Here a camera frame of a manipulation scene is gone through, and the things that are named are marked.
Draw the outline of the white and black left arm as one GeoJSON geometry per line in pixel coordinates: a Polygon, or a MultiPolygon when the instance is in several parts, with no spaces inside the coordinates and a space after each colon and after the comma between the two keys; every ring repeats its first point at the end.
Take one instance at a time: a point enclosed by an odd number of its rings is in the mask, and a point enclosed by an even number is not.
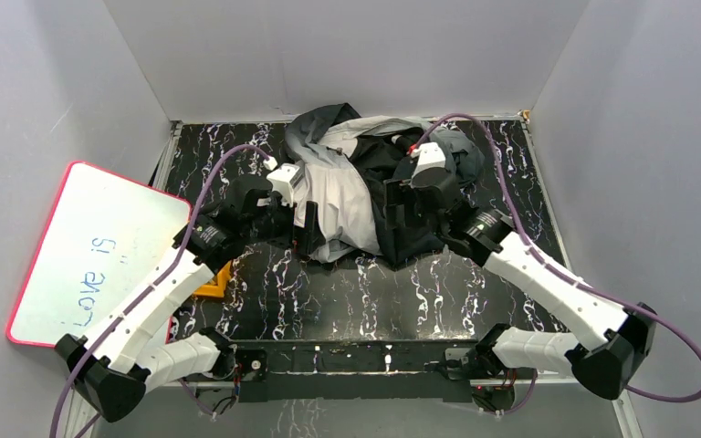
{"type": "Polygon", "coordinates": [[[237,346],[213,328],[157,347],[149,342],[189,296],[260,242],[307,251],[322,245],[318,204],[288,202],[284,190],[259,177],[233,183],[225,199],[191,215],[155,268],[107,317],[57,342],[70,371],[67,388],[117,422],[165,383],[203,373],[237,378],[237,346]]]}

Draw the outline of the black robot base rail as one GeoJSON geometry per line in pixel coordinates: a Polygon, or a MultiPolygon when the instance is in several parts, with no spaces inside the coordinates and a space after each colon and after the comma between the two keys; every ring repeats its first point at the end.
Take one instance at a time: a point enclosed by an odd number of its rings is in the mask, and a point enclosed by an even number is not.
{"type": "Polygon", "coordinates": [[[530,369],[481,360],[473,339],[239,340],[228,377],[196,372],[195,394],[239,389],[240,403],[297,399],[468,402],[503,412],[529,396],[530,369]]]}

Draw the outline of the grey and black jacket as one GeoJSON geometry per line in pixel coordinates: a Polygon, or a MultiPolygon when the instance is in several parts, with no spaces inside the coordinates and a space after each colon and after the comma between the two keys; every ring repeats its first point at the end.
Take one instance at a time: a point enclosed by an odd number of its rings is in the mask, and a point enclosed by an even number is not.
{"type": "Polygon", "coordinates": [[[361,250],[399,266],[443,247],[432,233],[431,249],[398,249],[397,229],[388,229],[384,218],[384,184],[412,176],[409,150],[423,135],[442,148],[445,168],[459,186],[478,179],[483,152],[462,131],[435,127],[427,119],[362,117],[342,103],[305,112],[287,125],[286,154],[304,170],[304,184],[295,196],[296,224],[304,224],[307,201],[319,208],[322,237],[310,259],[332,263],[361,250]]]}

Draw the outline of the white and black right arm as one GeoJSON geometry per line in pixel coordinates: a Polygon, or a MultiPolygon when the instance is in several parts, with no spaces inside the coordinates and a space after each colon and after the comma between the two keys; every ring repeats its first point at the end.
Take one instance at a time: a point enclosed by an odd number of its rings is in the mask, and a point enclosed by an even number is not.
{"type": "Polygon", "coordinates": [[[511,218],[470,204],[442,168],[384,184],[388,227],[428,227],[448,249],[511,283],[567,327],[565,333],[497,324],[462,359],[490,378],[528,368],[575,378],[591,393],[616,400],[650,352],[649,307],[630,310],[578,289],[562,266],[522,241],[511,218]]]}

